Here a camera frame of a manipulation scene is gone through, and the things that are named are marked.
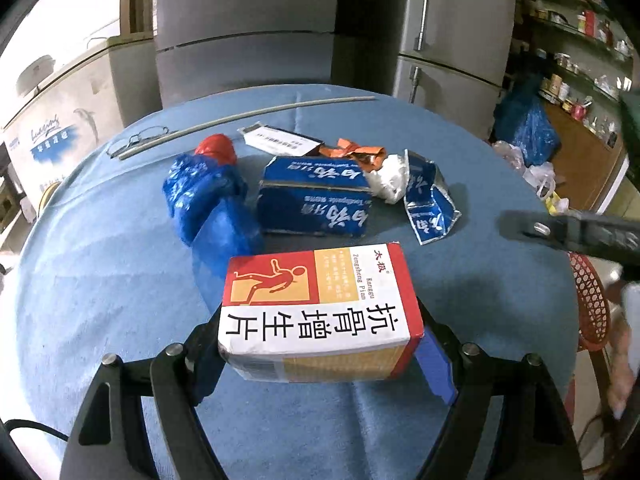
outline orange wrapper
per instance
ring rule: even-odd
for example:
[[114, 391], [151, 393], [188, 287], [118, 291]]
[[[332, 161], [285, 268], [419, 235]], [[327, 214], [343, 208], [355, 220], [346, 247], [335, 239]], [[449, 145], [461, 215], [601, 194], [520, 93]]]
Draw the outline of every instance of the orange wrapper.
[[377, 171], [386, 159], [386, 149], [381, 146], [361, 146], [349, 139], [338, 139], [337, 148], [321, 146], [320, 153], [331, 158], [349, 157], [355, 160], [364, 171]]

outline table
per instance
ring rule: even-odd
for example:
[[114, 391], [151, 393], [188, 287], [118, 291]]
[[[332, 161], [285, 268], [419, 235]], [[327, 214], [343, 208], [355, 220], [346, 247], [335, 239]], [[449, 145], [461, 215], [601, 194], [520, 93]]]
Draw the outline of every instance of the table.
[[[364, 94], [326, 85], [225, 92], [156, 112], [114, 142], [150, 126], [178, 130], [271, 105]], [[225, 124], [124, 162], [105, 155], [107, 146], [89, 155], [53, 195], [18, 268], [19, 365], [39, 421], [71, 430], [105, 352], [124, 360], [154, 356], [206, 322], [190, 250], [174, 233], [161, 184], [175, 155], [221, 132], [234, 138], [252, 204], [270, 156], [244, 145], [236, 130], [257, 120], [329, 143], [345, 137], [385, 146], [389, 153], [414, 150], [437, 162], [463, 215], [447, 238], [420, 246], [402, 204], [376, 200], [364, 238], [271, 235], [267, 251], [397, 240], [416, 293], [437, 321], [494, 356], [519, 360], [538, 352], [565, 390], [578, 335], [568, 258], [507, 241], [495, 225], [503, 209], [542, 211], [543, 205], [491, 147], [429, 111], [379, 95], [372, 102], [298, 108]], [[222, 296], [222, 282], [214, 286]], [[489, 460], [499, 407], [495, 399], [472, 469], [476, 477]], [[169, 478], [172, 468], [152, 403], [144, 408], [159, 472]], [[414, 478], [447, 409], [413, 363], [397, 381], [353, 384], [255, 383], [227, 367], [197, 412], [232, 480], [334, 480]]]

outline figure illustration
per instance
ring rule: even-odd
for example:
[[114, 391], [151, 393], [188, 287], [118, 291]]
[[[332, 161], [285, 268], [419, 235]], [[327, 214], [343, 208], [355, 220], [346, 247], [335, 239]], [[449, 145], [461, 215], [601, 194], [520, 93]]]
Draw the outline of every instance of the figure illustration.
[[94, 134], [95, 145], [98, 146], [100, 144], [100, 139], [98, 138], [98, 126], [95, 125], [94, 113], [88, 112], [84, 108], [76, 108], [74, 110], [75, 114], [78, 114], [81, 119], [85, 120], [86, 123], [91, 128], [92, 133]]
[[238, 274], [237, 270], [234, 272], [236, 280], [256, 280], [259, 282], [255, 283], [251, 290], [249, 290], [249, 295], [246, 298], [247, 303], [251, 303], [256, 290], [270, 288], [270, 294], [284, 290], [296, 281], [294, 279], [295, 276], [302, 276], [306, 272], [306, 267], [304, 266], [295, 266], [293, 269], [282, 269], [276, 258], [271, 260], [271, 269], [273, 269], [271, 276], [267, 274]]

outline blue plastic bag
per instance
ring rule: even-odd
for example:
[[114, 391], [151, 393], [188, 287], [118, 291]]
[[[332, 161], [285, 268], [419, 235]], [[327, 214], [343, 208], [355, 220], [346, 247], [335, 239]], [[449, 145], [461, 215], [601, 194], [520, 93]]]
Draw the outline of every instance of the blue plastic bag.
[[495, 136], [522, 150], [526, 166], [548, 161], [560, 145], [537, 96], [540, 78], [531, 77], [516, 86], [496, 107]]
[[224, 196], [246, 197], [247, 186], [235, 166], [219, 166], [205, 155], [179, 155], [162, 184], [175, 229], [191, 247], [211, 211]]
[[220, 304], [229, 260], [261, 253], [263, 248], [260, 226], [244, 200], [221, 198], [191, 247], [195, 282], [212, 314]]

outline refrigerator handle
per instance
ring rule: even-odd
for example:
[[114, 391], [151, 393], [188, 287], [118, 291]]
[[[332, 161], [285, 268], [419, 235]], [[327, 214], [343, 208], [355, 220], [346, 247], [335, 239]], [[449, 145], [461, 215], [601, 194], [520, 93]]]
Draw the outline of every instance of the refrigerator handle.
[[418, 66], [411, 67], [411, 95], [409, 95], [409, 103], [414, 104], [415, 94], [418, 91], [418, 85], [420, 84], [420, 76], [422, 75], [422, 69]]
[[429, 0], [422, 1], [422, 19], [420, 20], [420, 33], [415, 38], [414, 50], [421, 52], [422, 44], [424, 42], [424, 29], [427, 25], [427, 8], [429, 7]]

